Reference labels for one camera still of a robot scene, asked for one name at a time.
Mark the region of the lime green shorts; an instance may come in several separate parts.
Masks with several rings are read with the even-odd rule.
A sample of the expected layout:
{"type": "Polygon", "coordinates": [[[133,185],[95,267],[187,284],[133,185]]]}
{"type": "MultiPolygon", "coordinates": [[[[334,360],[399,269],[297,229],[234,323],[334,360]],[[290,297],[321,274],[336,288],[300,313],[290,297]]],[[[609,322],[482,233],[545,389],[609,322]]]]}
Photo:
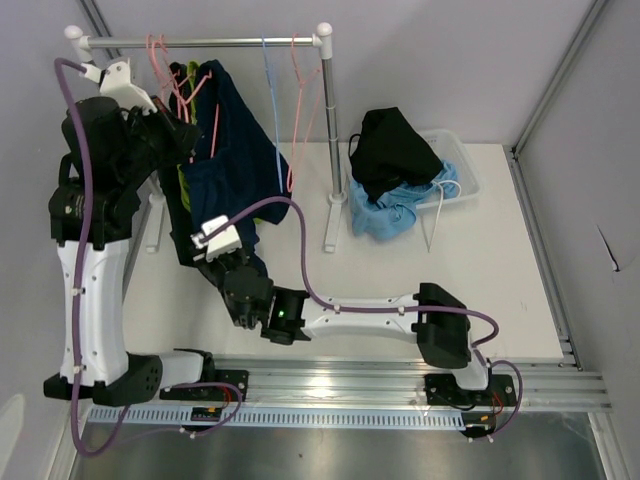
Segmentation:
{"type": "Polygon", "coordinates": [[[194,229],[279,191],[274,145],[221,62],[201,64],[196,85],[198,91],[186,102],[195,105],[195,117],[180,120],[187,142],[181,171],[194,229]]]}

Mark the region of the navy blue shorts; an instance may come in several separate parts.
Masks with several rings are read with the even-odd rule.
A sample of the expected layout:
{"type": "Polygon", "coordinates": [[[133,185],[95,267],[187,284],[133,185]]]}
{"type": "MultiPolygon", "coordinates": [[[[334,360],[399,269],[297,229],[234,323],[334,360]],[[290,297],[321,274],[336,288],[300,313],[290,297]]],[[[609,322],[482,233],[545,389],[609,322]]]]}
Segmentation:
{"type": "Polygon", "coordinates": [[[191,235],[208,220],[221,215],[231,218],[263,199],[285,195],[289,165],[219,61],[201,64],[196,81],[200,89],[193,103],[201,136],[194,159],[177,169],[176,177],[186,182],[188,200],[177,201],[173,239],[179,262],[198,269],[221,288],[227,265],[220,260],[196,264],[191,235]]]}

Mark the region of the dark teal shorts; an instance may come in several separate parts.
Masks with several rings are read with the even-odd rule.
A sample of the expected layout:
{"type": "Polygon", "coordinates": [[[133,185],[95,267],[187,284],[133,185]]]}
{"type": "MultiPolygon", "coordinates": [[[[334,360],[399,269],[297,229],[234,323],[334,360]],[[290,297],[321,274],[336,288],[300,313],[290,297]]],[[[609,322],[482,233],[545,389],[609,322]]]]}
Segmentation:
{"type": "MultiPolygon", "coordinates": [[[[169,69],[171,74],[174,75],[174,79],[177,83],[186,80],[186,65],[178,62],[172,62],[169,64],[169,69]]],[[[185,98],[191,93],[191,86],[188,83],[188,80],[186,84],[180,87],[180,93],[184,95],[185,98]]],[[[178,104],[174,93],[170,94],[168,102],[169,109],[177,116],[178,104]]],[[[182,172],[180,171],[179,166],[181,165],[159,170],[158,178],[166,198],[166,205],[171,222],[170,236],[175,246],[179,264],[185,267],[194,268],[192,241],[190,239],[190,235],[192,234],[192,220],[190,212],[185,208],[182,201],[182,189],[180,185],[180,174],[182,172]]]]}

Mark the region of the pink hanger of teal shorts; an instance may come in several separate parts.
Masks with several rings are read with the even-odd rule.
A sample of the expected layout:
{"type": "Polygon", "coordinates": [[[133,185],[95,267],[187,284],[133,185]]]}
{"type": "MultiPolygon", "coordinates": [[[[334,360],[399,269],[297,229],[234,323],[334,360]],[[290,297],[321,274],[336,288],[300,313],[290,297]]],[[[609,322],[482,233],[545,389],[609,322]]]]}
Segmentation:
{"type": "Polygon", "coordinates": [[[165,90],[171,80],[171,71],[165,62],[167,49],[164,45],[163,36],[156,38],[152,34],[147,34],[145,38],[145,49],[156,79],[158,95],[164,98],[165,90]]]}

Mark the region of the light blue wire hanger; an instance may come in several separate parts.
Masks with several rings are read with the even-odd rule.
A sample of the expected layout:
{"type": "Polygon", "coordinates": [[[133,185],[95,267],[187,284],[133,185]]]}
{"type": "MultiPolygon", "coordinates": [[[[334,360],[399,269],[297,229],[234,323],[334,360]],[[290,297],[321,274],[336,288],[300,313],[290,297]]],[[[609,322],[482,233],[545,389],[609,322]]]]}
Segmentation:
{"type": "Polygon", "coordinates": [[[280,131],[279,131],[279,110],[278,110],[278,101],[277,101],[277,81],[274,65],[271,62],[266,38],[261,36],[261,50],[264,61],[265,68],[265,76],[267,80],[267,84],[269,87],[269,93],[271,98],[271,106],[273,112],[273,120],[274,120],[274,145],[275,145],[275,165],[278,179],[279,192],[283,193],[284,188],[284,175],[283,168],[281,162],[281,151],[280,151],[280,131]]]}

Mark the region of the light blue shorts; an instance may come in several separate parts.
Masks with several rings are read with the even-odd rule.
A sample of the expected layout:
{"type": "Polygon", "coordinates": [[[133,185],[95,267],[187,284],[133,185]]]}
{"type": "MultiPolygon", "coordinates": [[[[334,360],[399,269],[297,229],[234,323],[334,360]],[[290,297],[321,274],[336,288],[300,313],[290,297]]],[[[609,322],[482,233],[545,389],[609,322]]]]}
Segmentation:
{"type": "Polygon", "coordinates": [[[418,220],[418,206],[437,199],[437,209],[430,244],[437,231],[445,200],[462,193],[458,172],[453,163],[444,160],[443,169],[429,184],[412,186],[407,182],[384,192],[378,200],[370,200],[364,186],[354,179],[349,183],[351,227],[355,236],[368,234],[376,241],[388,241],[410,230],[418,220]]]}

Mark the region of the black shorts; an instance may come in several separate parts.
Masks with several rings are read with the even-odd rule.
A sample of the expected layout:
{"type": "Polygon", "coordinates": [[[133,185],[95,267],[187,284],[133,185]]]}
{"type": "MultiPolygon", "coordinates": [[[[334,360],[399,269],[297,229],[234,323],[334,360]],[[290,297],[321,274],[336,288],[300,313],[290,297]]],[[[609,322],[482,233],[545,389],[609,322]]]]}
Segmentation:
{"type": "Polygon", "coordinates": [[[426,185],[444,168],[397,107],[365,113],[361,130],[349,139],[349,160],[353,179],[372,203],[403,183],[426,185]]]}

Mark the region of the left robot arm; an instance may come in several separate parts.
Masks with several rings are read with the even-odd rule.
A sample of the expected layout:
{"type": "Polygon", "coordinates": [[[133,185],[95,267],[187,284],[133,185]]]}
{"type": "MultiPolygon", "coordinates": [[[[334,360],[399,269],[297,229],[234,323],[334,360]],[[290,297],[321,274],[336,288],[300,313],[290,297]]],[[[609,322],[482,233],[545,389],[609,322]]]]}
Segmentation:
{"type": "Polygon", "coordinates": [[[43,383],[48,398],[98,405],[145,403],[176,385],[197,400],[216,390],[202,351],[134,354],[125,347],[123,283],[138,190],[158,169],[174,167],[200,135],[158,97],[153,108],[121,107],[110,97],[76,103],[61,131],[69,147],[49,200],[51,236],[65,288],[65,351],[43,383]]]}

